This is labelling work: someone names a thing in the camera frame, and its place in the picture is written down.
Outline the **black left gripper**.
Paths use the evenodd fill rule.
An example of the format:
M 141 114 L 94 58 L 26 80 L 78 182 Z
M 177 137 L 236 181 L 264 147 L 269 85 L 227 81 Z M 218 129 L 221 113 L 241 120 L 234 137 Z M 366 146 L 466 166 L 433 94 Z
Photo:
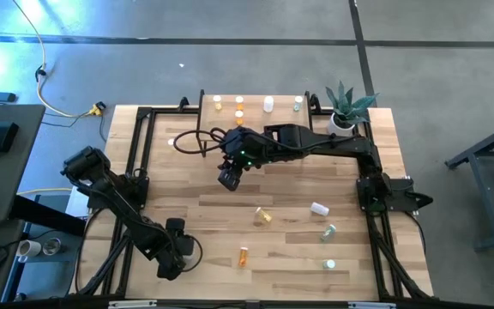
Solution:
M 193 255 L 195 241 L 184 233 L 184 228 L 185 220 L 182 218 L 166 220 L 166 232 L 170 239 L 157 255 L 157 277 L 175 280 L 186 269 L 187 262 L 184 258 Z

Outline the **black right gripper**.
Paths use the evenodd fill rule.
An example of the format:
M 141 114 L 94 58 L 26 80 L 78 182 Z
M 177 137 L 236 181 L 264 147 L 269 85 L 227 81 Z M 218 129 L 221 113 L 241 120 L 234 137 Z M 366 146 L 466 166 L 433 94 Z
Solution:
M 229 130 L 224 135 L 220 149 L 225 154 L 226 166 L 232 168 L 232 191 L 235 191 L 240 184 L 242 169 L 259 168 L 261 165 L 272 162 L 268 147 L 269 140 L 265 136 L 245 127 Z M 229 169 L 221 169 L 218 181 L 227 189 L 229 188 L 228 178 Z

